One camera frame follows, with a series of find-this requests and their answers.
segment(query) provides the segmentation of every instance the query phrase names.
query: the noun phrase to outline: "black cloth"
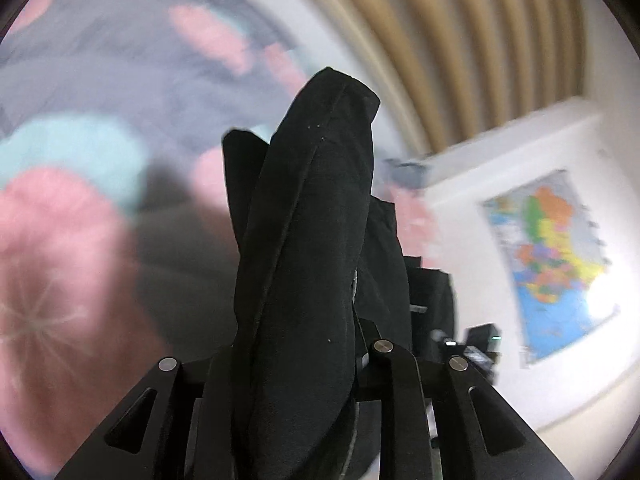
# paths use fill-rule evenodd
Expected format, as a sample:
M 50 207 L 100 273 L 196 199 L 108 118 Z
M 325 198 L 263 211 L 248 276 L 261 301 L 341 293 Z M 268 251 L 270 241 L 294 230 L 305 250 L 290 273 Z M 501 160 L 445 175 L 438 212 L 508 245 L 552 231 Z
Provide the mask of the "black cloth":
M 370 196 L 379 104 L 327 68 L 269 145 L 239 130 L 223 140 L 240 249 L 232 429 L 241 480 L 357 478 L 379 451 L 380 406 L 351 395 L 353 309 L 412 346 L 394 206 Z
M 412 305 L 426 307 L 426 312 L 411 313 L 413 353 L 427 361 L 440 362 L 440 352 L 431 333 L 439 330 L 455 339 L 455 300 L 450 277 L 441 270 L 420 269 L 407 263 Z

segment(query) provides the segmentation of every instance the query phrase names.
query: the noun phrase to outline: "metal screw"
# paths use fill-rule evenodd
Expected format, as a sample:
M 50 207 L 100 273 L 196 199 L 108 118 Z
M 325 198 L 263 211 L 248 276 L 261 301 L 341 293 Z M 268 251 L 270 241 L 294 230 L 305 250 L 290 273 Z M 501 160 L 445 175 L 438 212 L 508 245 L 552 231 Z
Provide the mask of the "metal screw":
M 449 366 L 457 372 L 464 372 L 469 368 L 469 363 L 466 362 L 465 358 L 455 356 L 449 359 Z
M 376 351 L 380 352 L 381 354 L 386 354 L 394 349 L 394 344 L 391 341 L 387 341 L 386 339 L 380 339 L 373 343 L 373 348 L 375 348 Z
M 175 367 L 177 367 L 178 361 L 176 361 L 173 357 L 165 357 L 158 363 L 158 368 L 160 368 L 163 372 L 170 372 Z

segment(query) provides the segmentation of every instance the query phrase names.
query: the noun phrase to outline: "world map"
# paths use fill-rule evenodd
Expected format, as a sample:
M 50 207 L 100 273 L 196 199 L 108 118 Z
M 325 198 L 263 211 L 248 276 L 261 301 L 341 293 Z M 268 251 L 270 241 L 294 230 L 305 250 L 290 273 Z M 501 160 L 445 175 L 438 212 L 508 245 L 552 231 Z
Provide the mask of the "world map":
M 529 361 L 577 341 L 615 313 L 603 293 L 609 262 L 596 224 L 565 171 L 495 196 L 484 209 L 513 276 Z

